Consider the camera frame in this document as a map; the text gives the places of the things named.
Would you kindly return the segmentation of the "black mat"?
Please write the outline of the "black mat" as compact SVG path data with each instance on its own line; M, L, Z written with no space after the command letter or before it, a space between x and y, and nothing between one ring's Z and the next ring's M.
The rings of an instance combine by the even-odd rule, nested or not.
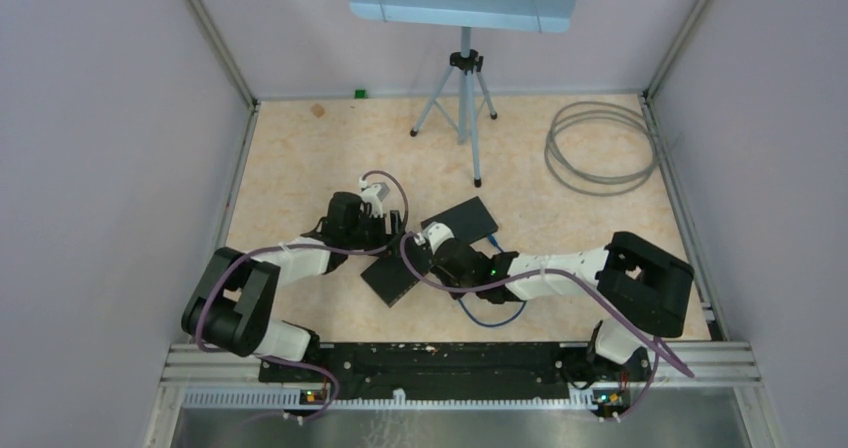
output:
M419 283L400 254L378 258L361 273L361 278L389 308Z

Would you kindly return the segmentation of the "black network switch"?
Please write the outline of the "black network switch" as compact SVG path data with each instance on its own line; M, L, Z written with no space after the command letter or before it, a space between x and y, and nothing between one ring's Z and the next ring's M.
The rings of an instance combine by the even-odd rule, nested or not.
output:
M457 239L468 244L494 235L499 229L494 217L479 196L424 219L420 222L420 226L427 228L433 223L446 225Z

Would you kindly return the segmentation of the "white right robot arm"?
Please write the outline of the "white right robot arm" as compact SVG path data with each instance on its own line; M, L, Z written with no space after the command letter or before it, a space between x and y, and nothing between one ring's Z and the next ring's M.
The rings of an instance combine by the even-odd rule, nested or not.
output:
M504 252L487 256L459 240L442 224L422 234L406 233L398 252L419 281L408 250L418 242L433 253L431 287L451 294L492 294L499 300L530 301L585 294L613 319L600 329L586 353L589 372L612 380L633 351L646 347L679 373L693 371L666 342L682 335L695 278L693 267L646 239L627 231L614 233L605 246L566 255Z

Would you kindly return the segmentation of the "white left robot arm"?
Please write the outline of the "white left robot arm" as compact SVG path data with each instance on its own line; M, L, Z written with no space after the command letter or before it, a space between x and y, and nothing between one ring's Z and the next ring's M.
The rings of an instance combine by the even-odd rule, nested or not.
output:
M328 274L351 256L381 256L405 230L409 210L385 210L377 186L359 193L336 192L326 214L301 236L241 252L217 249L181 317L182 330L198 346L214 346L240 357L273 357L297 381L319 372L317 335L272 320L279 288Z

